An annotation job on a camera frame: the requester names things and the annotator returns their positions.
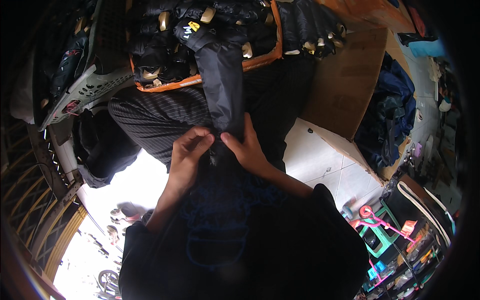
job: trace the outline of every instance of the black t-shirt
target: black t-shirt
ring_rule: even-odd
[[[127,228],[123,299],[353,299],[367,249],[323,184],[299,199],[253,175],[208,182],[161,233]]]

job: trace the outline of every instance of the black bag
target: black bag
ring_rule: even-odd
[[[128,137],[112,119],[107,102],[95,115],[85,109],[73,120],[73,152],[78,170],[91,188],[110,184],[115,173],[125,170],[137,159],[140,146]]]

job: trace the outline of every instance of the striped trousers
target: striped trousers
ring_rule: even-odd
[[[314,61],[286,58],[244,73],[245,110],[267,160],[285,172],[285,137],[303,109]],[[108,110],[120,127],[169,171],[172,145],[192,126],[212,127],[203,90],[183,87],[146,93],[136,86],[118,91]]]

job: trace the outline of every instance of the white tile floor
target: white tile floor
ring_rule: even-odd
[[[427,58],[413,57],[409,48],[401,46],[406,56],[417,94],[417,107],[423,113],[423,121],[415,121],[411,132],[412,142],[426,141],[431,134],[435,136],[438,123],[436,108],[437,87],[429,79]],[[308,123],[297,119],[287,135],[287,149],[284,161],[287,173],[309,186],[323,183],[332,192],[338,209],[348,204],[353,211],[363,204],[374,204],[382,192],[378,184],[368,173],[353,161],[338,153],[315,133],[308,133]],[[76,167],[71,152],[71,143],[57,149],[65,172]],[[165,166],[145,151],[141,151],[137,160],[125,171],[115,175],[109,186],[91,189],[84,185],[78,192],[92,218],[105,228],[111,224],[110,210],[122,203],[132,204],[140,214],[153,208],[167,182]]]

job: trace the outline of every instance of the gray plastic basket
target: gray plastic basket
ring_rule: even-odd
[[[66,109],[69,103],[76,103],[76,108],[71,112],[80,112],[85,105],[133,77],[128,54],[124,51],[125,5],[126,0],[98,0],[84,72],[55,100],[38,131],[68,118],[71,115]],[[101,61],[112,71],[107,74],[97,72],[95,60]]]

